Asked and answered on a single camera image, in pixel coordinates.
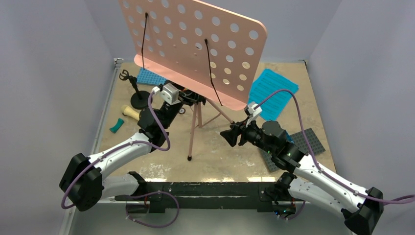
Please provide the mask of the round marker sticker right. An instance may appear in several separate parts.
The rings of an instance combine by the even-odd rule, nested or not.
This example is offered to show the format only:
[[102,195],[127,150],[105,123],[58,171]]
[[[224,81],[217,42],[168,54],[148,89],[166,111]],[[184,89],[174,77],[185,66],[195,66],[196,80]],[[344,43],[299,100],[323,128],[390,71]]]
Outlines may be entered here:
[[179,114],[180,114],[180,115],[183,115],[185,112],[186,112],[185,108],[181,108],[181,109],[179,110]]

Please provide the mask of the grey brick baseplate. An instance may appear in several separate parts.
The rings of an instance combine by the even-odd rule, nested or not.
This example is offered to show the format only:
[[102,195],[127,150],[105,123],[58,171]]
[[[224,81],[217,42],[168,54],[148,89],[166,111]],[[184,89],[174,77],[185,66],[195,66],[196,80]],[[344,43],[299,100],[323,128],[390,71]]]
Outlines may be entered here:
[[[317,135],[315,134],[312,128],[305,129],[305,133],[309,141],[309,144],[316,156],[326,151],[320,139],[317,137]],[[287,140],[289,142],[294,143],[300,149],[300,151],[302,152],[309,151],[308,145],[306,143],[306,139],[304,138],[301,131],[294,133],[292,135],[286,134],[286,137],[287,137]],[[279,168],[272,162],[271,160],[272,156],[270,153],[262,149],[260,149],[259,152],[269,172],[276,172],[279,170]]]

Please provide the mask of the beige toy microphone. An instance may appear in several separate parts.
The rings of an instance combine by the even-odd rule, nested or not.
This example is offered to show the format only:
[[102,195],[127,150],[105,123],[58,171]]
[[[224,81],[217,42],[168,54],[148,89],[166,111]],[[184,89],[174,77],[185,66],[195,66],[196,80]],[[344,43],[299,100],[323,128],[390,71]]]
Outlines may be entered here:
[[131,118],[139,121],[139,113],[128,105],[122,105],[121,106],[121,113],[124,116],[131,117]]

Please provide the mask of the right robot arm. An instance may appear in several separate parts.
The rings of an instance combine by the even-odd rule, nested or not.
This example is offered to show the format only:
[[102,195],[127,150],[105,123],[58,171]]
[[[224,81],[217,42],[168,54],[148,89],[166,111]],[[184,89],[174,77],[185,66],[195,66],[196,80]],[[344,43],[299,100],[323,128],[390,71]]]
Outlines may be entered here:
[[373,233],[384,211],[376,201],[383,193],[375,187],[358,186],[337,174],[329,177],[328,168],[315,163],[310,154],[287,140],[286,130],[277,121],[267,121],[262,127],[255,121],[236,122],[220,135],[231,147],[251,143],[270,154],[277,168],[284,170],[270,191],[275,202],[288,197],[307,201],[342,217],[345,226],[356,235]]

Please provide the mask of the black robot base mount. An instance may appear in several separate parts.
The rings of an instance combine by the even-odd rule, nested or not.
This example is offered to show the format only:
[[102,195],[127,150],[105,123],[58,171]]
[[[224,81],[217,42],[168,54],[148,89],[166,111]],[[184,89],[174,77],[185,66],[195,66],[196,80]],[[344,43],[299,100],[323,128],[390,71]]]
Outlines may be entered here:
[[166,209],[255,210],[290,218],[305,203],[273,182],[148,182],[135,198],[120,195],[117,201],[143,202],[150,213]]

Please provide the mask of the aluminium frame rail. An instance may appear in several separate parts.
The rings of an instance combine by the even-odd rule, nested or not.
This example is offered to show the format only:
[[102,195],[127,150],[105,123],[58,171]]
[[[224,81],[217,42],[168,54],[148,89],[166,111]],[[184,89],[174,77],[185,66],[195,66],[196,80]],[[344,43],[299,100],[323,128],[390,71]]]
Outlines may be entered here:
[[[108,115],[108,112],[109,112],[109,109],[110,109],[111,100],[112,100],[112,97],[113,97],[116,81],[118,80],[118,73],[120,72],[120,68],[122,66],[122,63],[125,62],[125,60],[123,58],[115,58],[114,61],[115,61],[115,67],[114,67],[113,75],[112,75],[111,80],[110,80],[109,90],[108,90],[108,93],[107,93],[107,96],[106,96],[106,99],[105,99],[105,103],[104,103],[104,106],[103,106],[103,110],[102,110],[102,113],[101,113],[101,117],[100,117],[100,120],[99,120],[99,123],[98,123],[98,128],[97,128],[97,132],[96,132],[96,135],[95,135],[95,138],[94,138],[92,149],[87,154],[87,156],[89,156],[90,154],[95,154],[101,146],[102,136],[103,136],[105,126],[106,126],[107,115]],[[76,212],[76,207],[75,206],[65,210],[63,222],[61,224],[60,231],[59,231],[58,235],[68,235],[69,234],[75,212]]]

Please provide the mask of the teal curved block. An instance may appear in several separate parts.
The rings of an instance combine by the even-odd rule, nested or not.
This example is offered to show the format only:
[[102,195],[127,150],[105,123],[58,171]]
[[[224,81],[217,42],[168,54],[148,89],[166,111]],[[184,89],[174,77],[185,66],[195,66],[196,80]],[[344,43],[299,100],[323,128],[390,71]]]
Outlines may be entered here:
[[116,124],[113,126],[113,127],[111,127],[109,130],[110,130],[110,132],[112,132],[112,133],[116,133],[120,128],[121,128],[121,126],[123,125],[125,123],[125,121],[123,120],[123,119],[121,119],[121,118],[118,118],[118,120],[117,120],[117,122],[116,122]]

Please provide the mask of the pink music stand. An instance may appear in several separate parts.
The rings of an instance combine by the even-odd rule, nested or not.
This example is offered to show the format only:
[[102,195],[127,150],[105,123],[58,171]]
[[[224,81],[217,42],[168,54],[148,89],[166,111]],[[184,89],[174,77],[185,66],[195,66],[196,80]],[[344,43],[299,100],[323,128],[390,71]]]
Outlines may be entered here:
[[231,110],[242,110],[268,32],[200,0],[121,0],[134,63]]

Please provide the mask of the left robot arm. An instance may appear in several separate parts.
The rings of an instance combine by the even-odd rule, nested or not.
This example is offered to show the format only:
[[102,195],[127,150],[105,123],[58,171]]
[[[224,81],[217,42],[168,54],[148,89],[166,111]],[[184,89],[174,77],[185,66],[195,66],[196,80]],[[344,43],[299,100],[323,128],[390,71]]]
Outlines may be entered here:
[[147,106],[138,114],[139,130],[127,140],[101,152],[85,156],[73,156],[59,183],[64,193],[61,208],[76,207],[83,212],[93,207],[100,199],[127,195],[140,200],[146,187],[136,173],[121,177],[110,177],[117,169],[132,160],[154,151],[167,152],[171,140],[167,129],[180,109],[196,103],[204,103],[205,97],[189,90],[167,91],[167,87],[154,87],[149,93]]

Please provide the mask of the light blue brick baseplate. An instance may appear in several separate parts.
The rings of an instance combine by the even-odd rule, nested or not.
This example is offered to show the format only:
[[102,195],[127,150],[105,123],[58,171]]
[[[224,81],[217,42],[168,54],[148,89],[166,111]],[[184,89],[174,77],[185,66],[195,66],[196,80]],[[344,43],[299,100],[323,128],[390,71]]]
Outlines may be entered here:
[[140,68],[137,75],[137,83],[140,85],[158,86],[159,84],[165,84],[166,81],[167,79],[148,69]]

